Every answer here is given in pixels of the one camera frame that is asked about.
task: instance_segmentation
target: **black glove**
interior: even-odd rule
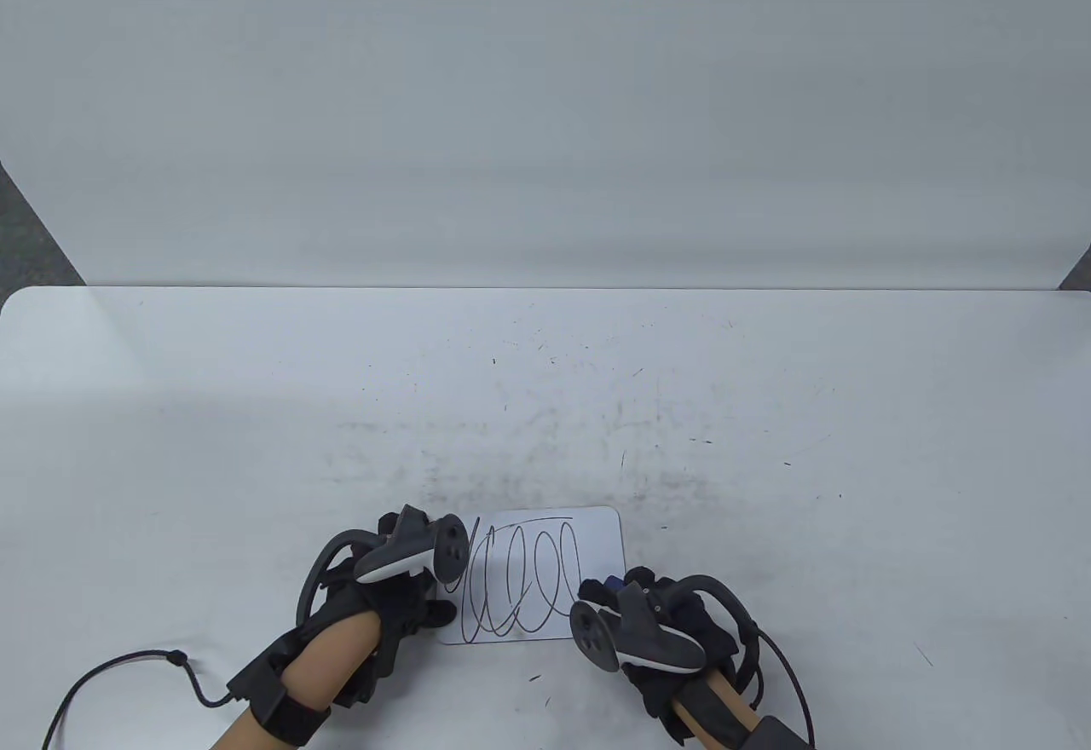
[[[397,520],[397,512],[394,511],[380,517],[379,534],[391,534]],[[369,610],[379,615],[382,622],[379,647],[334,700],[343,707],[371,699],[377,680],[394,672],[398,644],[405,636],[417,633],[421,628],[449,624],[458,612],[454,603],[431,598],[435,591],[435,578],[429,571],[415,576],[398,574],[373,583],[357,582],[352,579],[352,568],[372,548],[353,544],[351,549],[351,557],[321,574],[320,587],[326,590],[326,599],[299,629],[300,639],[305,644],[343,619]]]
[[[674,580],[667,576],[656,579],[656,574],[648,568],[638,567],[625,574],[625,584],[636,582],[644,588],[667,590],[674,584]],[[579,585],[580,599],[589,603],[603,605],[614,611],[618,608],[618,594],[608,590],[598,580],[584,580]],[[708,611],[705,610],[704,600],[697,594],[691,593],[681,597],[672,604],[669,611],[657,614],[659,624],[674,628],[683,633],[693,636],[705,648],[705,668],[692,675],[668,674],[662,670],[654,670],[648,667],[637,667],[634,665],[623,665],[622,670],[628,680],[636,686],[644,698],[644,709],[648,715],[658,718],[667,728],[667,734],[680,745],[688,738],[693,738],[693,733],[685,723],[674,713],[671,700],[685,684],[695,678],[705,676],[710,669],[718,669],[726,679],[734,687],[735,665],[732,657],[739,653],[739,645],[734,636],[721,629]]]

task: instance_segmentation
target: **black cable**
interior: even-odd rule
[[[762,699],[765,698],[765,674],[762,672],[762,666],[758,665],[757,670],[754,672],[757,677],[757,693],[754,694],[754,700],[751,702],[751,710],[756,711],[757,706],[762,704]]]
[[[788,679],[791,679],[792,687],[795,688],[795,695],[800,698],[800,707],[803,709],[803,721],[807,724],[807,746],[815,746],[815,725],[811,721],[811,709],[807,706],[807,698],[803,695],[803,687],[800,684],[800,680],[795,676],[795,671],[792,670],[792,666],[788,664],[788,657],[784,656],[783,651],[777,647],[776,642],[769,639],[769,634],[763,631],[760,628],[757,629],[757,635],[765,640],[765,643],[772,648],[772,652],[777,654],[777,658],[780,659],[780,664],[784,666],[784,672],[788,674]]]
[[[50,742],[53,740],[53,734],[57,733],[58,726],[64,718],[69,706],[72,704],[72,700],[75,699],[75,694],[80,692],[80,688],[105,670],[109,670],[112,667],[123,665],[128,662],[136,662],[140,659],[166,659],[171,665],[182,668],[183,671],[185,671],[185,675],[190,677],[190,684],[193,686],[193,692],[196,694],[197,701],[205,707],[223,707],[235,698],[228,693],[223,699],[215,700],[215,702],[207,699],[204,691],[201,690],[201,682],[197,681],[197,675],[193,672],[193,666],[190,665],[190,657],[180,651],[134,651],[133,653],[125,653],[122,656],[113,657],[109,662],[104,662],[101,665],[92,668],[89,671],[80,677],[77,683],[72,686],[70,691],[67,692],[64,698],[61,700],[61,704],[57,709],[57,713],[53,715],[53,721],[49,723],[49,729],[46,731],[46,740],[41,742],[41,750],[49,750]]]

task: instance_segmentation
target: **white paper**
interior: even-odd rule
[[[439,597],[458,606],[447,645],[568,639],[579,583],[625,573],[621,517],[608,505],[464,515],[470,564]]]

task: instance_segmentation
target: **scribble drawing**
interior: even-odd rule
[[[583,580],[571,516],[536,516],[470,532],[470,564],[454,583],[463,641],[537,633],[551,617],[567,619]]]

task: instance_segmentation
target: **white table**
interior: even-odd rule
[[[187,650],[217,693],[328,536],[410,501],[614,505],[631,566],[747,603],[824,748],[1087,747],[1089,384],[1083,294],[25,290],[0,317],[3,745],[134,648]],[[313,747],[671,746],[564,642],[404,651]],[[190,750],[235,712],[130,666],[65,747]]]

